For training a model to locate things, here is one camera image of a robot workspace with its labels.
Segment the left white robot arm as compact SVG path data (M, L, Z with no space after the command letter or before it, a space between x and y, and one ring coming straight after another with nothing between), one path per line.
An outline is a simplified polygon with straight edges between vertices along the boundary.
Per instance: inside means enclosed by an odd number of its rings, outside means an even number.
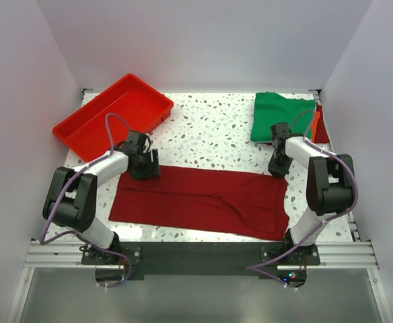
M125 141L84 166L57 168L42 209L46 226L40 243L56 240L45 238L53 223L97 248L96 254L104 263L115 263L120 258L120 242L118 235L96 216L97 191L113 177L125 173L133 180L160 177L158 151L151 148L145 133L130 131Z

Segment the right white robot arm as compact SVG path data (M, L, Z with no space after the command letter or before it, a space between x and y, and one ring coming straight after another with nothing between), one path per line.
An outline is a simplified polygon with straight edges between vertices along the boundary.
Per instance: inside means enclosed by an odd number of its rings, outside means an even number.
M317 237L334 219L355 208L358 187L353 159L348 154L337 155L293 133L285 122L271 127L273 154L268 171L284 178L293 161L307 169L307 207L298 222L287 230L279 249L270 252L269 262L284 260L297 264L305 256L305 248L313 246Z

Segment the dark red polo shirt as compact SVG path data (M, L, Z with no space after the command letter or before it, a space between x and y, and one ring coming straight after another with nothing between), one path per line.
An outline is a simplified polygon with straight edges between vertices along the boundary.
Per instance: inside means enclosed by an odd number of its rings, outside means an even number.
M162 166L158 178L120 177L109 220L280 241L286 191L269 175Z

